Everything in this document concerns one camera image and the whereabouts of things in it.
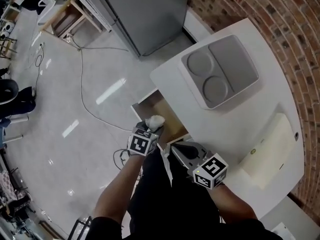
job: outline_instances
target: tiled floor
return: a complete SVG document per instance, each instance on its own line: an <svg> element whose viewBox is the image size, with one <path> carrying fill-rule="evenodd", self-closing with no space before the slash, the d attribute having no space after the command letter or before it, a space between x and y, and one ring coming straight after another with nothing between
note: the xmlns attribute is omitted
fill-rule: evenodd
<svg viewBox="0 0 320 240"><path fill-rule="evenodd" d="M44 42L44 60L35 111L29 115L28 122L12 125L7 130L8 136L24 134L23 139L8 144L8 161L19 167L36 205L69 233L79 216L91 213L104 187L118 173L112 155L125 147L129 133L96 120L84 109L79 51L45 34L31 46L37 35L36 19L35 12L23 9L11 34L18 39L12 78L20 89L35 85L38 70L30 65L41 42ZM87 23L74 39L81 46L90 43L89 47L125 48L114 32L99 34ZM130 105L155 88L150 72L190 45L182 34L142 60L126 51L84 50L84 103L101 119L132 129L138 119ZM2 60L0 66L7 63ZM120 87L97 105L96 99L115 83L120 83ZM78 126L63 137L63 132L76 120Z"/></svg>

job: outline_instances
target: open drawer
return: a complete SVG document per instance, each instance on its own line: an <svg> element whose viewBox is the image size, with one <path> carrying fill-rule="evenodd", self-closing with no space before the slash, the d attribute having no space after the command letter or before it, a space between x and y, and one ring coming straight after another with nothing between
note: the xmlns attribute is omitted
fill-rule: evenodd
<svg viewBox="0 0 320 240"><path fill-rule="evenodd" d="M187 129L181 123L158 89L153 90L138 103L133 104L131 108L141 121L144 121L153 115L159 115L165 118L164 130L158 141L158 147L161 150L164 150L167 144L182 139L190 139Z"/></svg>

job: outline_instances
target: white countertop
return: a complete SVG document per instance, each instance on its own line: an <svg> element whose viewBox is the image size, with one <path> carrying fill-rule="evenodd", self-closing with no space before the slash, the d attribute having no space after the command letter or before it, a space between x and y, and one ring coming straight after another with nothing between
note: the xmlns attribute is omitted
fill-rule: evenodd
<svg viewBox="0 0 320 240"><path fill-rule="evenodd" d="M218 108L202 109L178 69L179 61L183 55L229 35L236 35L242 42L260 79ZM217 151L226 160L230 169L224 183L252 206L259 219L274 208L303 176L303 138L293 96L279 63L249 19L222 29L184 50L155 69L150 77L194 141ZM275 112L286 114L293 133L299 133L299 139L288 161L272 182L261 190L237 165L257 144Z"/></svg>

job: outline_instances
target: black pants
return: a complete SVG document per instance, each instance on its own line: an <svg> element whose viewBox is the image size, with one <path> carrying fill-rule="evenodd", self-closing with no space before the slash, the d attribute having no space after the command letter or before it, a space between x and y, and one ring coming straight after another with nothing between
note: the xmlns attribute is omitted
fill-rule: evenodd
<svg viewBox="0 0 320 240"><path fill-rule="evenodd" d="M27 87L19 91L17 97L9 103L0 105L0 119L11 116L21 115L35 109L36 102L32 96L32 88Z"/></svg>
<svg viewBox="0 0 320 240"><path fill-rule="evenodd" d="M4 75L4 74L6 74L8 72L8 69L7 68L1 68L0 69L0 79L2 79L2 76Z"/></svg>
<svg viewBox="0 0 320 240"><path fill-rule="evenodd" d="M157 148L145 159L143 176L128 207L131 233L159 231L162 226L201 229L220 222L219 211L206 188L187 178L187 169L173 154L168 159L172 187L160 150Z"/></svg>
<svg viewBox="0 0 320 240"><path fill-rule="evenodd" d="M44 10L44 6L39 6L38 3L40 2L40 0L24 0L21 3L21 6L23 8L26 8L29 11L36 11L36 13L38 15L41 14L41 12Z"/></svg>

